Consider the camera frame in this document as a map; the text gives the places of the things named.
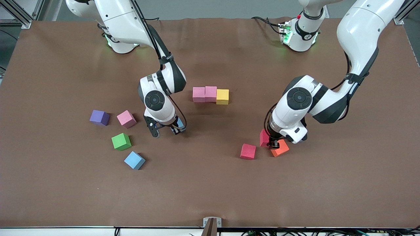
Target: purple cube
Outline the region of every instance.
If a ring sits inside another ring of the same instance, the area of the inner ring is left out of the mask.
[[[105,111],[93,110],[90,116],[90,121],[99,126],[106,126],[108,124],[109,114]]]

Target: pink cube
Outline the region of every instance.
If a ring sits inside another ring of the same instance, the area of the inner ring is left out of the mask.
[[[216,86],[206,86],[205,101],[206,102],[216,102],[217,96],[217,87]]]
[[[270,142],[270,137],[267,135],[264,129],[260,133],[260,147],[267,147],[267,144]]]
[[[242,145],[241,158],[246,160],[253,160],[255,157],[255,149],[257,147],[254,145],[244,144]]]
[[[193,87],[192,88],[192,100],[193,102],[205,102],[205,87]]]
[[[130,128],[137,123],[133,115],[128,110],[119,114],[117,119],[120,121],[120,124],[126,128]]]

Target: orange cube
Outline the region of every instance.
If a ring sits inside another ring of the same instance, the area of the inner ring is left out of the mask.
[[[280,139],[278,141],[278,144],[280,145],[280,148],[277,149],[272,149],[271,152],[273,153],[274,157],[278,157],[281,154],[289,151],[289,147],[287,146],[286,142],[284,141],[284,139]]]

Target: yellow cube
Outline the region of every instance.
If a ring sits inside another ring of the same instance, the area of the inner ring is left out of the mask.
[[[217,90],[216,104],[217,105],[228,105],[229,104],[229,90],[228,89],[218,89]]]

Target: red cube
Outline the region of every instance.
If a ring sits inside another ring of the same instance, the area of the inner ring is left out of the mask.
[[[255,149],[257,147],[254,145],[244,144],[242,145],[241,158],[246,160],[253,160],[255,157]]]
[[[267,132],[262,129],[260,133],[260,147],[267,147],[267,144],[270,142],[270,137],[267,135]]]

